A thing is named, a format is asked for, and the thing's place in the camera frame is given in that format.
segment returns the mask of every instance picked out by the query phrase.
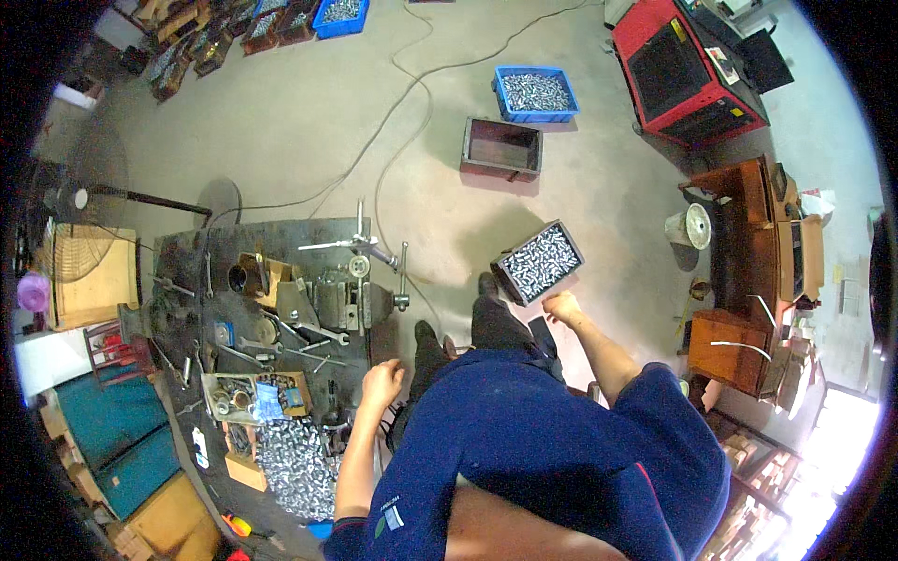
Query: foot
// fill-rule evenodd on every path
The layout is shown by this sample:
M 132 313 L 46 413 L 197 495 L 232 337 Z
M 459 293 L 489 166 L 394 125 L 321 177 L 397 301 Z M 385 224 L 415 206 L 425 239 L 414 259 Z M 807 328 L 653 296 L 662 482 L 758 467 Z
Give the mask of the foot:
M 499 285 L 492 273 L 488 271 L 480 273 L 480 278 L 477 279 L 477 294 L 491 300 L 498 300 Z
M 415 342 L 420 345 L 421 340 L 425 337 L 432 337 L 434 340 L 436 340 L 436 332 L 432 327 L 430 327 L 429 323 L 421 320 L 415 324 Z

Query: electrical cord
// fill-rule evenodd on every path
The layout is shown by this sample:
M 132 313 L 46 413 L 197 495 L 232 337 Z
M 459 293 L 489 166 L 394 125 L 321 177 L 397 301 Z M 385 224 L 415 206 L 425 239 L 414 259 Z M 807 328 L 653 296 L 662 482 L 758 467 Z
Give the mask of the electrical cord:
M 126 238 L 126 237 L 124 237 L 124 236 L 119 236 L 116 232 L 113 232 L 112 230 L 110 230 L 110 229 L 107 228 L 106 226 L 101 226 L 101 225 L 97 224 L 96 222 L 91 222 L 91 226 L 96 226 L 97 228 L 100 228 L 101 230 L 105 230 L 106 232 L 112 234 L 112 237 L 113 237 L 113 238 L 119 238 L 120 240 L 130 241 L 131 243 L 133 243 L 133 244 L 135 244 L 135 245 L 139 245 L 140 247 L 144 248 L 145 250 L 150 250 L 150 251 L 152 251 L 153 253 L 156 252 L 156 249 L 155 249 L 155 248 L 151 248 L 150 246 L 148 246 L 148 245 L 146 245 L 146 244 L 144 244 L 144 243 L 138 243 L 137 240 L 131 240 L 130 238 Z
M 468 62 L 437 66 L 435 68 L 431 68 L 430 70 L 427 70 L 427 71 L 421 73 L 420 75 L 414 75 L 413 73 L 409 72 L 403 66 L 400 66 L 400 64 L 396 61 L 396 57 L 405 49 L 413 47 L 413 46 L 419 44 L 421 41 L 430 37 L 430 35 L 433 34 L 433 32 L 434 32 L 434 26 L 430 23 L 430 21 L 427 18 L 412 12 L 409 9 L 408 5 L 405 4 L 405 2 L 403 1 L 403 3 L 402 3 L 403 9 L 412 17 L 414 17 L 418 20 L 421 20 L 428 27 L 428 30 L 427 30 L 427 33 L 422 35 L 420 38 L 413 40 L 408 45 L 405 45 L 390 54 L 390 63 L 393 66 L 395 66 L 397 69 L 399 69 L 401 72 L 403 72 L 405 75 L 409 76 L 412 80 L 411 80 L 411 83 L 409 83 L 408 87 L 406 87 L 406 89 L 402 93 L 402 95 L 400 95 L 400 97 L 387 110 L 386 114 L 383 116 L 383 119 L 381 119 L 380 125 L 378 125 L 377 129 L 374 131 L 374 133 L 371 135 L 371 137 L 368 138 L 368 140 L 362 146 L 362 149 L 358 153 L 358 156 L 356 156 L 356 159 L 353 160 L 353 162 L 349 165 L 349 167 L 343 173 L 341 173 L 339 176 L 337 176 L 335 179 L 330 181 L 328 184 L 326 184 L 324 187 L 320 188 L 318 191 L 316 191 L 309 197 L 305 197 L 303 199 L 291 201 L 291 202 L 287 202 L 287 203 L 275 204 L 275 205 L 257 205 L 257 206 L 240 205 L 240 206 L 236 206 L 234 208 L 228 208 L 228 209 L 222 211 L 221 213 L 219 213 L 212 219 L 212 221 L 209 223 L 209 225 L 207 227 L 206 244 L 205 244 L 206 247 L 204 248 L 204 250 L 207 250 L 207 248 L 208 248 L 209 231 L 216 224 L 216 222 L 218 221 L 219 218 L 221 218 L 222 216 L 225 216 L 225 215 L 229 215 L 232 212 L 238 212 L 238 211 L 242 212 L 244 210 L 268 210 L 268 209 L 276 209 L 276 208 L 285 208 L 288 206 L 298 206 L 298 205 L 302 205 L 304 203 L 311 202 L 314 199 L 323 196 L 323 198 L 318 203 L 318 205 L 309 214 L 309 218 L 313 218 L 315 216 L 315 214 L 317 214 L 318 211 L 321 209 L 321 207 L 324 205 L 324 203 L 327 202 L 327 200 L 334 193 L 334 191 L 356 169 L 357 165 L 359 164 L 359 162 L 361 162 L 362 158 L 365 156 L 365 154 L 367 153 L 367 151 L 371 147 L 371 145 L 374 143 L 374 141 L 377 140 L 378 136 L 381 134 L 381 132 L 383 131 L 383 128 L 386 126 L 387 122 L 390 120 L 390 118 L 392 117 L 392 115 L 396 111 L 396 109 L 399 108 L 399 106 L 405 101 L 405 99 L 409 96 L 409 94 L 414 89 L 414 87 L 417 84 L 421 84 L 421 86 L 425 89 L 425 92 L 427 93 L 427 114 L 424 117 L 424 119 L 422 120 L 421 125 L 415 131 L 415 133 L 409 138 L 409 140 L 407 140 L 405 142 L 405 144 L 402 145 L 402 147 L 396 152 L 396 154 L 393 155 L 393 157 L 390 159 L 390 161 L 387 162 L 387 165 L 383 168 L 383 171 L 381 172 L 381 175 L 378 178 L 376 187 L 374 188 L 374 221 L 377 224 L 378 232 L 381 234 L 381 243 L 390 253 L 392 253 L 392 250 L 390 249 L 390 244 L 386 240 L 386 236 L 384 234 L 384 230 L 382 227 L 381 216 L 380 216 L 380 196 L 381 196 L 381 193 L 383 192 L 383 181 L 386 178 L 386 175 L 389 172 L 390 168 L 399 160 L 399 158 L 402 156 L 402 154 L 405 152 L 405 150 L 415 140 L 417 140 L 419 136 L 421 136 L 421 134 L 427 128 L 427 125 L 430 124 L 430 120 L 433 117 L 434 96 L 433 96 L 433 93 L 430 91 L 430 88 L 428 88 L 427 85 L 422 82 L 422 80 L 432 74 L 437 73 L 437 72 L 442 72 L 444 70 L 450 70 L 452 68 L 473 66 L 473 65 L 477 65 L 481 62 L 486 62 L 492 58 L 495 58 L 495 57 L 499 56 L 500 54 L 502 54 L 508 48 L 508 46 L 511 44 L 512 40 L 514 40 L 516 37 L 518 37 L 525 31 L 529 30 L 533 25 L 536 25 L 537 23 L 541 22 L 542 20 L 552 18 L 552 17 L 561 15 L 566 12 L 572 12 L 575 10 L 579 10 L 579 9 L 587 7 L 587 6 L 596 6 L 596 5 L 603 4 L 603 3 L 587 4 L 586 1 L 587 0 L 583 0 L 583 2 L 581 2 L 580 4 L 578 4 L 576 6 L 572 6 L 569 8 L 563 8 L 556 12 L 547 13 L 547 14 L 541 15 L 540 17 L 538 17 L 534 20 L 531 20 L 520 30 L 518 30 L 515 33 L 513 33 L 512 35 L 508 36 L 505 40 L 505 43 L 502 45 L 502 47 L 500 47 L 495 52 L 493 52 L 489 55 L 486 55 L 484 57 L 480 57 L 480 58 L 477 58 L 475 60 L 471 60 Z M 424 295 L 424 293 L 418 287 L 418 284 L 413 280 L 413 278 L 411 278 L 411 276 L 408 275 L 408 271 L 406 272 L 406 275 L 407 275 L 407 280 L 409 282 L 409 285 L 411 285 L 411 287 L 413 289 L 415 289 L 415 292 L 418 293 L 418 296 L 421 298 L 421 300 L 424 301 L 424 304 L 428 307 L 430 312 L 434 315 L 434 318 L 436 318 L 436 324 L 437 324 L 436 326 L 437 326 L 438 331 L 442 332 L 443 331 L 442 321 L 440 320 L 439 314 L 436 313 L 436 308 L 429 301 L 429 299 Z

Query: worker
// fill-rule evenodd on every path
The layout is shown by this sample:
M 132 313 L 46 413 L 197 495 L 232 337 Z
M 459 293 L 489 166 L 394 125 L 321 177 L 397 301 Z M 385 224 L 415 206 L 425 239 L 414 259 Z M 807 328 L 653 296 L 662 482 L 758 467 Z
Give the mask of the worker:
M 562 292 L 542 308 L 577 334 L 610 408 L 575 397 L 491 274 L 478 291 L 476 348 L 457 360 L 416 325 L 416 402 L 376 488 L 375 434 L 405 369 L 393 359 L 365 375 L 325 558 L 695 558 L 730 468 L 671 369 L 639 368 Z

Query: wooden table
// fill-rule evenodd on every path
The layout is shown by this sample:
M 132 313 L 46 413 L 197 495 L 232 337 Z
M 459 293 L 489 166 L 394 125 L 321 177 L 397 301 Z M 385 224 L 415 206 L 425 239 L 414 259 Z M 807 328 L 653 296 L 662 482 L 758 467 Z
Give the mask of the wooden table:
M 689 187 L 713 197 L 706 207 L 715 309 L 692 316 L 688 368 L 758 399 L 776 395 L 764 386 L 770 362 L 756 349 L 773 354 L 783 313 L 801 295 L 784 289 L 792 240 L 781 239 L 779 227 L 798 219 L 795 183 L 762 156 L 702 173 L 680 189 Z M 717 342 L 735 345 L 712 345 Z
M 370 219 L 366 218 L 363 226 L 364 232 L 368 234 Z M 305 278 L 315 279 L 326 267 L 333 268 L 346 263 L 352 257 L 352 253 L 344 248 L 316 251 L 297 251 L 296 248 L 313 243 L 345 240 L 356 231 L 357 222 L 353 217 L 241 224 L 158 238 L 155 244 L 157 252 L 154 274 L 172 279 L 176 285 L 194 291 L 197 296 L 190 298 L 180 293 L 168 294 L 170 299 L 176 300 L 193 313 L 184 320 L 172 319 L 167 331 L 157 335 L 157 342 L 174 365 L 181 368 L 184 356 L 193 354 L 193 339 L 206 342 L 213 340 L 212 324 L 216 320 L 233 323 L 236 337 L 254 339 L 255 322 L 261 317 L 260 305 L 247 296 L 231 291 L 227 284 L 227 271 L 237 261 L 240 253 L 255 251 L 257 242 L 261 242 L 267 258 L 298 265 Z M 202 295 L 206 286 L 204 252 L 207 248 L 212 255 L 212 284 L 215 293 L 211 301 Z M 371 362 L 371 331 L 368 330 L 364 337 L 360 337 L 357 331 L 349 332 L 348 346 L 334 343 L 312 352 L 321 356 L 331 354 L 332 358 L 352 366 L 326 364 L 316 374 L 312 374 L 318 365 L 317 361 L 284 353 L 274 362 L 275 370 L 306 373 L 306 382 L 312 394 L 313 416 L 318 421 L 321 414 L 327 410 L 330 380 L 336 380 L 338 383 L 339 405 L 357 407 L 361 397 L 362 378 Z M 225 353 L 219 353 L 217 371 L 260 373 L 260 370 L 252 364 Z M 201 399 L 197 370 L 194 369 L 193 372 L 195 379 L 187 390 L 182 390 L 168 372 L 165 374 L 176 412 Z M 262 493 L 228 476 L 225 466 L 225 455 L 228 452 L 225 434 L 213 425 L 205 409 L 202 406 L 197 407 L 179 416 L 178 419 L 180 437 L 190 450 L 193 450 L 194 427 L 199 428 L 206 438 L 207 456 L 211 466 L 209 469 L 198 468 L 198 472 L 219 512 L 223 513 L 230 509 L 249 521 L 254 529 L 276 532 L 286 546 L 286 553 L 277 551 L 262 539 L 250 538 L 247 540 L 252 542 L 247 543 L 253 548 L 269 552 L 272 558 L 311 555 L 310 551 L 314 551 L 317 539 L 308 530 L 299 527 L 303 520 L 286 513 L 276 504 L 270 488 Z

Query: leg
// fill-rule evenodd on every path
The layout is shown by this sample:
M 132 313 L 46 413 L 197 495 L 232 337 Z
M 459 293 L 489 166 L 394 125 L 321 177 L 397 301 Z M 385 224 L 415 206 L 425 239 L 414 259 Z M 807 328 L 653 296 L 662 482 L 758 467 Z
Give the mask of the leg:
M 434 329 L 426 321 L 422 320 L 415 324 L 415 340 L 418 342 L 418 348 L 415 350 L 415 377 L 411 379 L 409 402 L 393 419 L 387 434 L 387 447 L 392 452 L 396 452 L 399 448 L 411 412 L 424 392 L 434 383 L 434 375 L 450 362 L 443 348 L 436 342 Z
M 426 321 L 415 324 L 415 377 L 411 379 L 409 402 L 418 401 L 434 381 L 434 374 L 449 364 L 449 357 L 436 341 L 436 333 Z
M 474 301 L 471 318 L 471 343 L 475 347 L 523 350 L 536 348 L 530 330 L 498 299 L 496 279 L 490 273 L 480 274 L 478 291 L 480 296 Z

